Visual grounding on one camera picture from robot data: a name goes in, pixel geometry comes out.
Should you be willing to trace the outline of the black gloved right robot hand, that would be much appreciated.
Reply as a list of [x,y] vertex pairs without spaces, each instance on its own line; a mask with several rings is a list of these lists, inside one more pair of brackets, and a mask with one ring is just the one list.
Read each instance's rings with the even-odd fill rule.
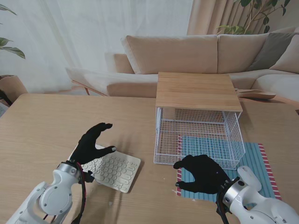
[[178,181],[176,186],[193,193],[216,194],[226,182],[230,182],[229,176],[218,163],[207,155],[188,155],[173,165],[174,169],[184,168],[193,177],[193,182]]

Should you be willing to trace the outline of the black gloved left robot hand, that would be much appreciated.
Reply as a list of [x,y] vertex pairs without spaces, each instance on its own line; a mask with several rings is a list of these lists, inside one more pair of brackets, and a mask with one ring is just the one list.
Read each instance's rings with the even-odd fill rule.
[[99,123],[91,127],[79,140],[78,145],[70,156],[70,161],[75,164],[79,163],[80,165],[84,165],[94,159],[99,159],[107,154],[114,153],[117,150],[115,146],[109,146],[103,149],[97,149],[95,146],[100,134],[112,126],[113,124],[109,123]]

